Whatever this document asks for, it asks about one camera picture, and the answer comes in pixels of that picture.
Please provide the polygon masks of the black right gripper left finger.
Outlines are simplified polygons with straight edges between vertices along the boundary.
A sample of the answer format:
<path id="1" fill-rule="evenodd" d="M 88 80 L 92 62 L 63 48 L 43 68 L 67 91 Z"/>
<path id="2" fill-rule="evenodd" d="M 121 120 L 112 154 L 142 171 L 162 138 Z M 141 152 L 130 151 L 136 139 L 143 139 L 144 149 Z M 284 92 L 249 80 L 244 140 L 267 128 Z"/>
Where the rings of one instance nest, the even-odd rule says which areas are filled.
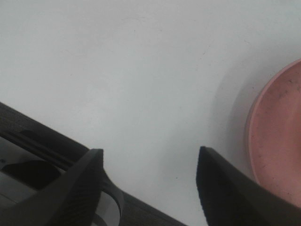
<path id="1" fill-rule="evenodd" d="M 2 226 L 89 226 L 101 197 L 103 150 L 91 149 L 65 174 L 0 214 Z"/>

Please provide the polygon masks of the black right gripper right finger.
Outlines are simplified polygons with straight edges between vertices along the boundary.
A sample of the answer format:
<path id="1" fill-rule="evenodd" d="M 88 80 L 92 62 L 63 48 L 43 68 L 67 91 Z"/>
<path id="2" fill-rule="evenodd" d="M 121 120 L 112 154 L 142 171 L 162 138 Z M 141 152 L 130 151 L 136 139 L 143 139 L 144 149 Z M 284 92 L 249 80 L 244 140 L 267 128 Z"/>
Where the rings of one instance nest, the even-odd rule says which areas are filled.
<path id="1" fill-rule="evenodd" d="M 200 147 L 196 186 L 210 226 L 301 224 L 300 208 L 253 182 L 210 147 Z"/>

